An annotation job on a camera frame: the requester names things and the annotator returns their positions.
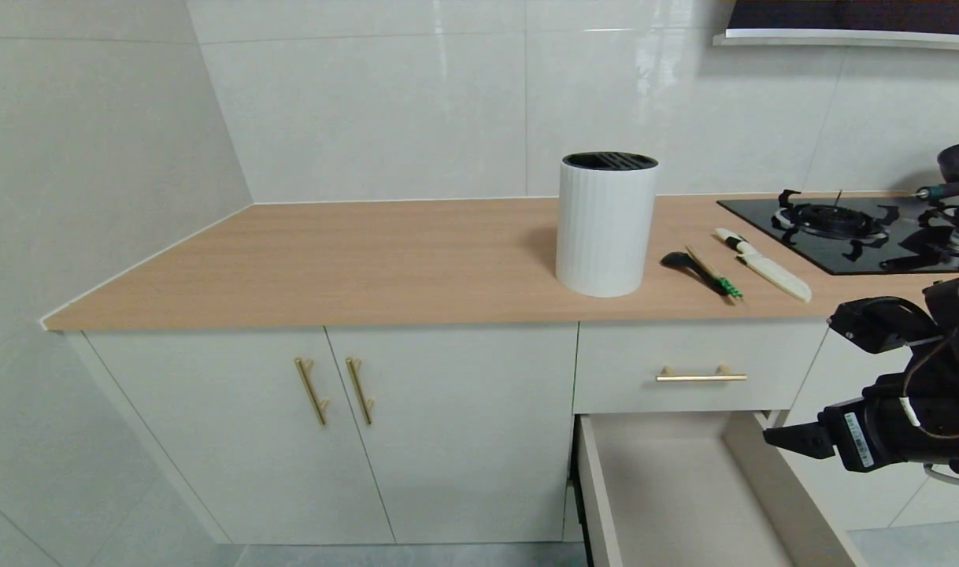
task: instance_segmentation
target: gas stove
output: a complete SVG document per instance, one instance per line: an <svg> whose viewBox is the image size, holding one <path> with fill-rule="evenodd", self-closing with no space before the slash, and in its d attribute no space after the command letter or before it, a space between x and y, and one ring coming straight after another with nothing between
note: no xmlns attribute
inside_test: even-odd
<svg viewBox="0 0 959 567"><path fill-rule="evenodd" d="M717 202L835 276L959 272L959 197L778 198Z"/></svg>

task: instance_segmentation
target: cabinet door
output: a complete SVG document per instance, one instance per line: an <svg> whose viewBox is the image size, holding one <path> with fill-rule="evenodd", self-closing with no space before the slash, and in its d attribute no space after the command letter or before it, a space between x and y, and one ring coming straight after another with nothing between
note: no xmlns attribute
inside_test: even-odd
<svg viewBox="0 0 959 567"><path fill-rule="evenodd" d="M868 354L830 331L805 377L785 424L813 422L830 403L860 398L880 374L902 372L910 349ZM870 472L850 472L839 457L815 460L784 452L807 491L844 530L885 528L924 482L921 465L898 463Z"/></svg>
<svg viewBox="0 0 959 567"><path fill-rule="evenodd" d="M321 328L88 339L233 543L393 542ZM325 425L294 358L314 359Z"/></svg>
<svg viewBox="0 0 959 567"><path fill-rule="evenodd" d="M576 324L329 327L397 543L560 541Z"/></svg>

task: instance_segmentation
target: drawer handle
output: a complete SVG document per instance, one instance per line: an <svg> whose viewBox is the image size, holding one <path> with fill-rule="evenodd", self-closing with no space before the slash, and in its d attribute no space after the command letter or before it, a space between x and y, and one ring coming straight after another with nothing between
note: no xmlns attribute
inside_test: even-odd
<svg viewBox="0 0 959 567"><path fill-rule="evenodd" d="M364 412L364 421L366 424L371 424L371 409L374 408L375 401L374 399L366 399L364 397L364 388L361 387L361 377L357 375L357 371L360 369L360 358L346 359L346 371L350 373L350 381L354 383L354 390L357 391L357 401L361 403L361 412Z"/></svg>
<svg viewBox="0 0 959 567"><path fill-rule="evenodd" d="M315 415L318 416L318 423L325 424L325 406L329 405L329 399L326 398L324 401L318 401L318 395L315 394L315 387L311 385L311 365L315 363L314 359L303 359L295 358L294 365L297 366L297 373L301 376L301 381L304 383L304 391L308 392L308 401L311 401L311 406L315 409Z"/></svg>
<svg viewBox="0 0 959 567"><path fill-rule="evenodd" d="M662 373L655 376L660 383L723 383L724 381L745 380L746 374L732 374L724 364L717 367L714 374L675 374L671 366L665 366Z"/></svg>

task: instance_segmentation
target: cable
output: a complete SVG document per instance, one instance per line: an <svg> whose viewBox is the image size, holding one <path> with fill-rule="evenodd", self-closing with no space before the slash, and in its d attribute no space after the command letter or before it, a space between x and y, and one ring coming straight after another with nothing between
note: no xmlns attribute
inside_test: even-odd
<svg viewBox="0 0 959 567"><path fill-rule="evenodd" d="M919 370L921 366L927 363L928 360L933 358L934 355L938 354L939 352L941 352L943 348L948 346L948 343L950 343L952 339L955 338L955 334L957 331L958 331L957 328L952 330L952 332L949 333L947 337L945 337L945 340L941 341L933 349L931 349L931 352L925 354L923 358L918 360L918 362L914 362L913 365L910 366L910 369L907 370L907 373L905 374L905 376L903 377L903 390L900 394L900 405L903 406L903 412L905 413L905 415L907 415L907 420L910 421L910 424L912 426L914 426L915 428L919 428L921 433L923 433L924 435L928 435L928 437L933 439L944 439L944 440L959 439L959 433L955 433L951 435L940 435L937 433L931 433L930 431L926 430L926 428L923 428L921 426L920 419L917 416L917 413L914 412L914 408L910 403L910 398L908 398L907 396L907 387L910 385L910 380L911 378L913 378L914 373L917 370Z"/></svg>
<svg viewBox="0 0 959 567"><path fill-rule="evenodd" d="M956 487L959 487L959 477L952 476L950 474L945 474L943 472L938 472L934 470L933 464L924 463L924 474L928 475L934 480L941 480L944 484L954 484Z"/></svg>
<svg viewBox="0 0 959 567"><path fill-rule="evenodd" d="M931 319L931 316L928 313L925 313L921 306L915 304L910 300L905 300L905 298L897 298L894 295L883 295L883 297L871 298L861 306L861 309L867 309L869 306L874 305L895 305L900 306L904 311L911 313L914 317L919 319L921 323L924 323L930 328L937 328L937 324L934 322L934 319Z"/></svg>

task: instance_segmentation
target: range hood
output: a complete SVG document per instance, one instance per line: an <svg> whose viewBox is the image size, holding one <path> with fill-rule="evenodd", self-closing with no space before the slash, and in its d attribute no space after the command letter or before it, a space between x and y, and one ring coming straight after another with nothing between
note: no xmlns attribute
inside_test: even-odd
<svg viewBox="0 0 959 567"><path fill-rule="evenodd" d="M959 0L738 0L714 46L959 50Z"/></svg>

